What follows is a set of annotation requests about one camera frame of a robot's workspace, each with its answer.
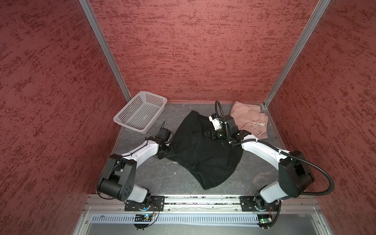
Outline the black shorts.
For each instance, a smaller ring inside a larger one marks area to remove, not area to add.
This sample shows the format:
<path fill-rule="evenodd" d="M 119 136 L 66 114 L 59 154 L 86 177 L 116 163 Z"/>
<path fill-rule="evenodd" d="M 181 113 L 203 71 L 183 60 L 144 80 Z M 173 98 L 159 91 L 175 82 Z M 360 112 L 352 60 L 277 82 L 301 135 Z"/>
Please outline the black shorts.
<path fill-rule="evenodd" d="M 167 159 L 187 169 L 204 190 L 225 182 L 236 170 L 243 149 L 225 140 L 212 141 L 207 134 L 213 128 L 209 118 L 191 111 L 174 134 L 173 156 Z"/>

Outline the pink shorts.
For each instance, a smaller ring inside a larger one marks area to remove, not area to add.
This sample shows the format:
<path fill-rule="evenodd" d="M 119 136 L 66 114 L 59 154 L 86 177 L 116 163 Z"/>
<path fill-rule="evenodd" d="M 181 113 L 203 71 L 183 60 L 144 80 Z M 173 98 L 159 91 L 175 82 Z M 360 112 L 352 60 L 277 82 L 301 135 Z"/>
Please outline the pink shorts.
<path fill-rule="evenodd" d="M 230 111 L 239 130 L 245 130 L 259 139 L 267 139 L 268 117 L 258 105 L 235 102 Z"/>

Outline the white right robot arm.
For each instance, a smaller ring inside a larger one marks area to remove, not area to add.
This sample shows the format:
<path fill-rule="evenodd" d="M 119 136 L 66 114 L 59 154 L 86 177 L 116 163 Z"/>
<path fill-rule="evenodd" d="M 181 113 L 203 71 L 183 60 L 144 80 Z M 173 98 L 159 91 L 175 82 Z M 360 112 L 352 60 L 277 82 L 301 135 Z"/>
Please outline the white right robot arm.
<path fill-rule="evenodd" d="M 267 210 L 278 200 L 297 198 L 315 181 L 309 164 L 299 151 L 289 152 L 258 139 L 248 131 L 239 131 L 231 137 L 223 129 L 205 133 L 212 141 L 225 140 L 251 152 L 278 170 L 278 180 L 255 193 L 253 204 L 258 211 Z"/>

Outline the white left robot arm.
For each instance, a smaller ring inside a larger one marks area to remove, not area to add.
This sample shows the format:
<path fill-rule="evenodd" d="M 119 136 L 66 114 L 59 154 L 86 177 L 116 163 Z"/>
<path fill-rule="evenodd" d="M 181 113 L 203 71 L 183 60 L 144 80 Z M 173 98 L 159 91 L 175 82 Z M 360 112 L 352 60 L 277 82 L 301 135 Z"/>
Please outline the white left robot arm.
<path fill-rule="evenodd" d="M 150 190 L 135 184 L 137 168 L 149 158 L 164 159 L 176 155 L 175 146 L 161 138 L 147 138 L 137 148 L 113 154 L 102 170 L 97 183 L 97 194 L 109 199 L 151 203 Z"/>

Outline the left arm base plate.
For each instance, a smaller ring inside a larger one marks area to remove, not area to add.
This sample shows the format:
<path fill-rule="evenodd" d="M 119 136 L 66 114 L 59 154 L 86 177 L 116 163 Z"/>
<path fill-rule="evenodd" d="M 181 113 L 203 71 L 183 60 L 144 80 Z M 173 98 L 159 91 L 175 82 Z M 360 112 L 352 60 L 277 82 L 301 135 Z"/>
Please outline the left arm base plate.
<path fill-rule="evenodd" d="M 124 210 L 126 212 L 160 212 L 163 211 L 165 204 L 164 196 L 149 195 L 143 202 L 127 200 Z"/>

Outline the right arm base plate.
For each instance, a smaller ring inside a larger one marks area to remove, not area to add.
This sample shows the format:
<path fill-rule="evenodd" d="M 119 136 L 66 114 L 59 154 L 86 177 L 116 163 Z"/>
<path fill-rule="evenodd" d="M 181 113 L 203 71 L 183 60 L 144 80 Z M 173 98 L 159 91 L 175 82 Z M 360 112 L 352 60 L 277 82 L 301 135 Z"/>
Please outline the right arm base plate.
<path fill-rule="evenodd" d="M 280 205 L 278 200 L 268 203 L 261 196 L 240 196 L 239 200 L 243 212 L 277 211 Z"/>

